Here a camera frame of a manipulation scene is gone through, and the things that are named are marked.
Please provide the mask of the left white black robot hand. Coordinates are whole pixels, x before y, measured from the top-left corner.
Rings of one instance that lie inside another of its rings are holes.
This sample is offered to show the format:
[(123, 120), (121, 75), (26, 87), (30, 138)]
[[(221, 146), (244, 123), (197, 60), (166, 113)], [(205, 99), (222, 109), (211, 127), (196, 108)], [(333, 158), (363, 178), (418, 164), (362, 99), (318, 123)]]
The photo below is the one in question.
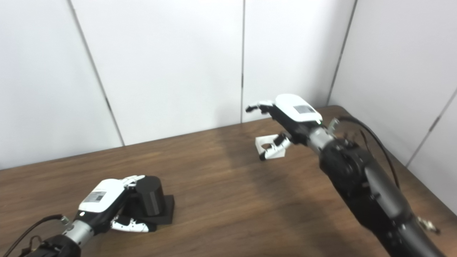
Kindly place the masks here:
[(156, 225), (120, 214), (136, 192), (138, 183), (144, 182), (144, 179), (144, 175), (133, 175), (124, 179), (102, 180), (80, 203), (72, 228), (86, 226), (93, 235), (109, 230), (155, 232)]

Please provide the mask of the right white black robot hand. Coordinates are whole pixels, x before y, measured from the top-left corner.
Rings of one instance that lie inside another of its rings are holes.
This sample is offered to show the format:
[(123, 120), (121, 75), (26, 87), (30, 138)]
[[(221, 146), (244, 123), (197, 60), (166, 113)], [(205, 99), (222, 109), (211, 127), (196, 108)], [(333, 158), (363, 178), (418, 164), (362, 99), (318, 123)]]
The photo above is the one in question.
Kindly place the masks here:
[(274, 101), (258, 101), (246, 107), (245, 112), (260, 110), (283, 127), (277, 135), (256, 138), (261, 161), (285, 156), (290, 145), (305, 145), (313, 129), (322, 126), (322, 116), (307, 101), (294, 94), (281, 94)]

